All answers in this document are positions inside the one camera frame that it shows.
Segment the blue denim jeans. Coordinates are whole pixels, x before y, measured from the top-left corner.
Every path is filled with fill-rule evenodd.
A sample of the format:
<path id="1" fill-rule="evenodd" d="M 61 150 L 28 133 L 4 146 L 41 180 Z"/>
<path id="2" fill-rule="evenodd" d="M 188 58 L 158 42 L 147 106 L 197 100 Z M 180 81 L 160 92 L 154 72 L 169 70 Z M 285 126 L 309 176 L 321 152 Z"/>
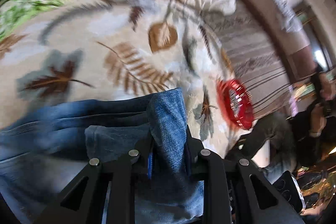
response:
<path id="1" fill-rule="evenodd" d="M 186 128 L 179 88 L 43 107 L 1 131 L 1 194 L 32 223 L 90 159 L 117 160 L 152 137 L 151 180 L 137 184 L 135 221 L 189 223 L 203 213 L 204 186 L 186 174 Z"/>

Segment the red plastic basket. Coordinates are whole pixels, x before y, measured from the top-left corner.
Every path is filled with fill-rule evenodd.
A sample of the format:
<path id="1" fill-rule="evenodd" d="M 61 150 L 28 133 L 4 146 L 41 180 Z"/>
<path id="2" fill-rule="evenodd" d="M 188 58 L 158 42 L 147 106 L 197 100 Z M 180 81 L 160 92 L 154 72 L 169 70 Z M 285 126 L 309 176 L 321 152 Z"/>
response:
<path id="1" fill-rule="evenodd" d="M 254 121 L 251 96 L 237 79 L 217 80 L 217 101 L 223 119 L 233 129 L 250 130 Z"/>

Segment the brown striped sofa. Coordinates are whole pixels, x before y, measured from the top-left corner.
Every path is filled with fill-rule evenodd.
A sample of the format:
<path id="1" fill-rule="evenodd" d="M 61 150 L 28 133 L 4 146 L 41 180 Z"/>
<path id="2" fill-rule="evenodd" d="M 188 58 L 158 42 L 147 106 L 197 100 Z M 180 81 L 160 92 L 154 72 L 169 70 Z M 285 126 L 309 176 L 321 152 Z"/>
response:
<path id="1" fill-rule="evenodd" d="M 231 15 L 200 12 L 220 40 L 236 78 L 249 91 L 255 118 L 287 105 L 292 86 L 308 79 L 317 67 L 303 27 L 299 32 L 283 31 L 277 12 L 273 0 L 236 0 Z"/>

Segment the beige leaf pattern blanket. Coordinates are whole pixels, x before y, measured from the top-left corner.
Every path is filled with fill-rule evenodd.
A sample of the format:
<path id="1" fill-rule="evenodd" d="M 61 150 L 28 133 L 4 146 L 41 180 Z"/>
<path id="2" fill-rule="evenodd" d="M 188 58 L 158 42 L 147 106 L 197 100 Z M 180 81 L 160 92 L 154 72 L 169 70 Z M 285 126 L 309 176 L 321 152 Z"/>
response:
<path id="1" fill-rule="evenodd" d="M 240 134 L 219 94 L 233 78 L 218 37 L 185 5 L 76 0 L 1 40 L 1 126 L 43 106 L 181 88 L 191 134 L 225 156 Z"/>

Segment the white cloth on sofa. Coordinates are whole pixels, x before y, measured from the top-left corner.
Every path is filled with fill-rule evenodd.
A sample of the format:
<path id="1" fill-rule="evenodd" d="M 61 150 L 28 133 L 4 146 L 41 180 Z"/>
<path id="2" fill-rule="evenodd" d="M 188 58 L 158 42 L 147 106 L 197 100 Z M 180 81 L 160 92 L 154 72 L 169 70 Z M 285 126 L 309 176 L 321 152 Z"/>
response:
<path id="1" fill-rule="evenodd" d="M 301 21 L 298 19 L 292 8 L 288 6 L 287 1 L 273 1 L 278 10 L 276 18 L 280 24 L 281 29 L 287 33 L 294 33 L 302 30 Z"/>

